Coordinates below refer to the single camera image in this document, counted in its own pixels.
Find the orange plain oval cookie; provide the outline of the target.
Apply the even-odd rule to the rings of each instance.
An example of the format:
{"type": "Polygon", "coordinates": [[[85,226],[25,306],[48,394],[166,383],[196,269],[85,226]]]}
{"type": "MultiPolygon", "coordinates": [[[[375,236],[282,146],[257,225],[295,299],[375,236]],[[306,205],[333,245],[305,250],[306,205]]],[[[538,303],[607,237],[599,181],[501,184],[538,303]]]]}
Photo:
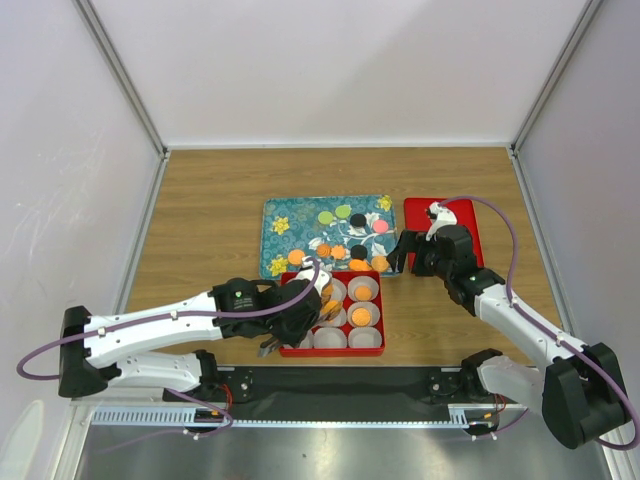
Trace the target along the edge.
{"type": "Polygon", "coordinates": [[[357,301],[370,301],[372,296],[372,290],[366,285],[359,285],[353,291],[353,296],[357,301]]]}

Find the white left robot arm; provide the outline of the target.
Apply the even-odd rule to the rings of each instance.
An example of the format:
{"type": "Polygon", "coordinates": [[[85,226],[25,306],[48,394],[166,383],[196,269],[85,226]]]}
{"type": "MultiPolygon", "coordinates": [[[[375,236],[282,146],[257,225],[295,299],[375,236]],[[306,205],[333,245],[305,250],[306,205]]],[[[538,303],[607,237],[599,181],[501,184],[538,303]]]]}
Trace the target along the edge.
{"type": "Polygon", "coordinates": [[[213,398],[221,375],[213,355],[169,355],[162,348],[198,341],[265,337],[262,356],[297,346],[321,316],[330,280],[305,270],[283,285],[234,278],[208,292],[148,310],[100,316],[76,306],[64,313],[58,393],[82,398],[110,386],[160,387],[213,398]]]}

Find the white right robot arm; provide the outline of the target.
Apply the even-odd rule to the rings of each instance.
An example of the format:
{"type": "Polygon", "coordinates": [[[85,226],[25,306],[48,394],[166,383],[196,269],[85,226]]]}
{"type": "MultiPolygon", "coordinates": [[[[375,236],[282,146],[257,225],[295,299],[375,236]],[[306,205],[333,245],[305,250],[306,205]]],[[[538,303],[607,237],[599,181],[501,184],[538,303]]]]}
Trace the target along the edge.
{"type": "Polygon", "coordinates": [[[475,368],[460,377],[467,399],[482,402],[496,393],[514,400],[541,416],[569,449],[639,423],[612,349],[584,343],[517,298],[506,280],[479,266],[466,227],[405,230],[387,260],[403,272],[408,255],[413,275],[439,278],[454,303],[503,333],[533,363],[526,367],[499,353],[475,356],[475,368]]]}

